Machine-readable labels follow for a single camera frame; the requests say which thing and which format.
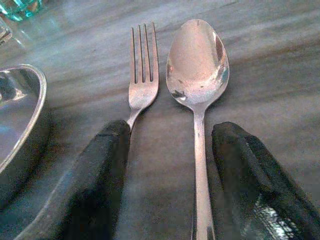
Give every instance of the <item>silver spoon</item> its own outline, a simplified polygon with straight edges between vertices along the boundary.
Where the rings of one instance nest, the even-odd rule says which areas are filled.
[[[205,111],[225,91],[228,80],[228,57],[218,34],[206,21],[187,21],[174,37],[166,63],[166,84],[174,99],[194,114],[193,240],[215,239],[206,166]]]

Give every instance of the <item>stainless steel plate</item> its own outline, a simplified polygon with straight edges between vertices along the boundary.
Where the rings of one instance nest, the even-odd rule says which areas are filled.
[[[34,66],[0,68],[0,209],[42,155],[49,124],[45,75]]]

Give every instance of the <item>metal fork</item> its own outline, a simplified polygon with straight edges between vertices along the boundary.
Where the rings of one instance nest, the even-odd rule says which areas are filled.
[[[132,131],[137,116],[150,106],[155,100],[159,89],[159,63],[156,40],[155,24],[152,22],[152,56],[153,56],[153,77],[151,78],[149,46],[146,24],[143,24],[144,32],[144,60],[142,54],[141,27],[137,27],[137,78],[136,78],[136,53],[134,28],[131,29],[131,61],[130,61],[130,85],[129,105],[131,114],[127,121]]]

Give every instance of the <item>fork tine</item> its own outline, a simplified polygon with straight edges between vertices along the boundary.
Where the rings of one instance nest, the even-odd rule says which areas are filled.
[[[135,33],[134,28],[131,28],[131,44],[130,44],[130,84],[136,83],[136,55],[135,55]]]
[[[155,23],[152,22],[152,51],[153,51],[153,82],[159,82],[159,63],[158,63],[158,48],[156,40]]]
[[[148,36],[147,36],[147,27],[144,26],[144,60],[145,60],[145,82],[150,82],[150,60],[149,60],[149,46],[148,46]]]
[[[138,25],[138,79],[137,83],[142,83],[144,79],[143,65],[142,65],[142,45],[141,45],[141,30]]]

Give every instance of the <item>marble surface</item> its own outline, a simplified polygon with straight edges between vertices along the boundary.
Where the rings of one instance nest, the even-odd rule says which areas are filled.
[[[1,67],[26,63],[43,70],[52,113],[46,155],[0,214],[0,226],[10,229],[0,230],[0,239],[13,239],[33,220],[106,122],[128,118],[130,27],[150,21],[160,89],[132,133],[115,239],[190,239],[193,116],[170,96],[165,65],[175,30],[193,18],[213,26],[230,63],[226,92],[206,113],[207,157],[213,159],[213,125],[232,121],[259,137],[320,209],[319,1],[58,0],[24,22],[8,21],[15,38],[0,47]],[[215,189],[216,234],[228,239],[218,176]]]

